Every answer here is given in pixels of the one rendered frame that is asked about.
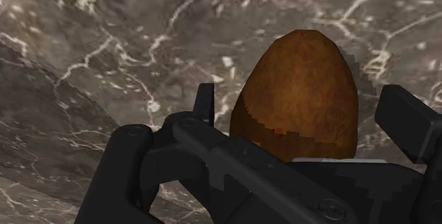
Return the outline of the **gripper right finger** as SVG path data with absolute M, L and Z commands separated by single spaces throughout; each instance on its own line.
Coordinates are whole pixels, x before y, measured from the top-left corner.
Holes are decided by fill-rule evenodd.
M 426 171 L 412 208 L 413 224 L 442 224 L 442 114 L 397 84 L 383 86 L 375 122 Z

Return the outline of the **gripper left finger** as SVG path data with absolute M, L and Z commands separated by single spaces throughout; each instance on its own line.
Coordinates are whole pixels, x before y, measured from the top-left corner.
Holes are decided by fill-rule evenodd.
M 159 185 L 176 180 L 214 224 L 358 224 L 336 194 L 213 121 L 214 86 L 203 83 L 193 110 L 171 114 L 159 131 L 116 129 L 74 224 L 163 224 L 149 209 Z

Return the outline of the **brown potato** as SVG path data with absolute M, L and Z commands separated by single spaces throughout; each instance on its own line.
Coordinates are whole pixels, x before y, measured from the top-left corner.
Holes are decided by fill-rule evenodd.
M 354 157 L 358 92 L 337 45 L 318 30 L 294 30 L 275 40 L 239 94 L 229 134 L 284 162 Z

